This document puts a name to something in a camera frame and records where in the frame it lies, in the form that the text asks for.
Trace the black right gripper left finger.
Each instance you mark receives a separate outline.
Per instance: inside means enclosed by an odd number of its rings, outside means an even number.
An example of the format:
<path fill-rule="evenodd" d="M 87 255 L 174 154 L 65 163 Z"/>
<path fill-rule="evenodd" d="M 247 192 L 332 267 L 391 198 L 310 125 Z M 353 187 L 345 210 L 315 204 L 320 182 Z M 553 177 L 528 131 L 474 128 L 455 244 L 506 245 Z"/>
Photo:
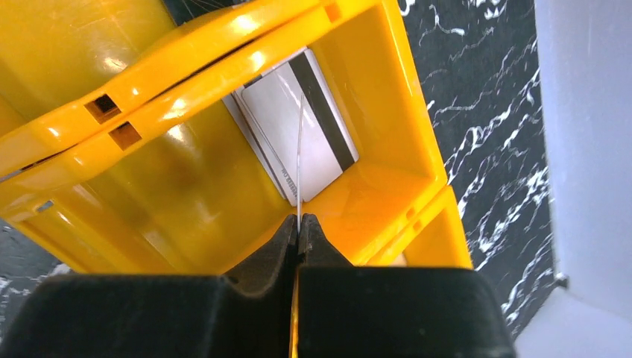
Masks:
<path fill-rule="evenodd" d="M 220 275 L 66 274 L 40 284 L 2 344 L 3 357 L 287 357 L 288 216 Z"/>

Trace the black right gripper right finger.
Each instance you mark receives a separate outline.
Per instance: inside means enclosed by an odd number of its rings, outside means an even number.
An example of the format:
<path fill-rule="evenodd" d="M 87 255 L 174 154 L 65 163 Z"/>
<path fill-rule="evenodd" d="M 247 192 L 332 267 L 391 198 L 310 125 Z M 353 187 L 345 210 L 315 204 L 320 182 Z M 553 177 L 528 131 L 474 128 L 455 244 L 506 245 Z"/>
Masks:
<path fill-rule="evenodd" d="M 467 268 L 354 266 L 301 218 L 299 357 L 515 357 L 493 290 Z"/>

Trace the thin white card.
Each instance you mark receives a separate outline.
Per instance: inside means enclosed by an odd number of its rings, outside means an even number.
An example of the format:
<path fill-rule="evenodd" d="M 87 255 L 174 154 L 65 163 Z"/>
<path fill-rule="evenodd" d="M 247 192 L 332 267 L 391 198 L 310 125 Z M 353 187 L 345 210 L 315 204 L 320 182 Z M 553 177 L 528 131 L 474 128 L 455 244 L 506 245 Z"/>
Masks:
<path fill-rule="evenodd" d="M 297 132 L 297 154 L 296 154 L 296 189 L 297 189 L 297 235 L 300 235 L 302 225 L 302 182 L 301 182 L 301 151 L 302 151 L 302 139 L 303 139 L 303 118 L 305 113 L 306 97 L 304 94 L 300 97 L 300 109 L 298 117 L 298 132 Z"/>

